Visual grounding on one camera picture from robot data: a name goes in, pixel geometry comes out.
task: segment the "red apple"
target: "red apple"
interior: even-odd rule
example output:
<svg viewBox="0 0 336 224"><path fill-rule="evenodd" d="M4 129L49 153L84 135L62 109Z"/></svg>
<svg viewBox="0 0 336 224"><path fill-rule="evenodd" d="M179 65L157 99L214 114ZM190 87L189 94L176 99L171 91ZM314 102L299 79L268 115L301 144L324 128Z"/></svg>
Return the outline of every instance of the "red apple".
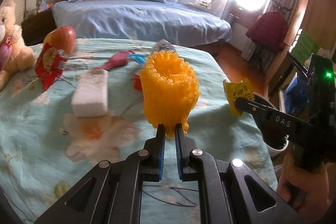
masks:
<svg viewBox="0 0 336 224"><path fill-rule="evenodd" d="M75 47L76 32L71 26L59 27L48 33L43 45L48 43L58 50L64 50L66 55L72 54Z"/></svg>

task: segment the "wooden bedside cabinet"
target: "wooden bedside cabinet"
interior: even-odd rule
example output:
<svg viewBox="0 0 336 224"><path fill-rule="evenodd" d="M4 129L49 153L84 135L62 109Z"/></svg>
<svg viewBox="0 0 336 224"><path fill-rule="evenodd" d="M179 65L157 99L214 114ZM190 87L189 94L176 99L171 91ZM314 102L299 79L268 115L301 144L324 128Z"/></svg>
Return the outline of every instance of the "wooden bedside cabinet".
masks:
<svg viewBox="0 0 336 224"><path fill-rule="evenodd" d="M21 25L22 37L27 46L43 43L46 35L56 29L51 9L28 17Z"/></svg>

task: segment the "white sponge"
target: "white sponge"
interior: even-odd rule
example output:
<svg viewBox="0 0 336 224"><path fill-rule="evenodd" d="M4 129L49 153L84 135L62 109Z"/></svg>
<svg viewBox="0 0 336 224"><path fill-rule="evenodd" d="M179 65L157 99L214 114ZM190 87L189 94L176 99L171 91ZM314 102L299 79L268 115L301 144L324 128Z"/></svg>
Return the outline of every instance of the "white sponge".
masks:
<svg viewBox="0 0 336 224"><path fill-rule="evenodd" d="M77 118L98 117L108 113L108 72L85 70L73 94L71 106Z"/></svg>

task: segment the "maroon coat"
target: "maroon coat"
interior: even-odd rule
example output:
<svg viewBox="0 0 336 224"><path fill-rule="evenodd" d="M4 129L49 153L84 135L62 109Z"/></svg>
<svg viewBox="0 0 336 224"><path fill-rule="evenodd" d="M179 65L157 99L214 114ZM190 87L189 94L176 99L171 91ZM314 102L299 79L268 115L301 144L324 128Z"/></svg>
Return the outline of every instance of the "maroon coat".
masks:
<svg viewBox="0 0 336 224"><path fill-rule="evenodd" d="M281 52L285 48L283 43L288 31L288 25L280 11L263 14L246 32L257 46L263 46L271 52Z"/></svg>

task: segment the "teddy bear ear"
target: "teddy bear ear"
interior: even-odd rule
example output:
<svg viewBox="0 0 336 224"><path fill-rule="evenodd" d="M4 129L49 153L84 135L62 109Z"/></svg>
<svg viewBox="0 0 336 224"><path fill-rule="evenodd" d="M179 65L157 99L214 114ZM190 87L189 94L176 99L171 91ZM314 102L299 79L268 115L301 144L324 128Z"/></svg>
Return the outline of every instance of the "teddy bear ear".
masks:
<svg viewBox="0 0 336 224"><path fill-rule="evenodd" d="M10 0L10 1L7 3L6 6L7 6L7 7L11 7L11 8L15 8L15 2L14 2L14 0Z"/></svg>

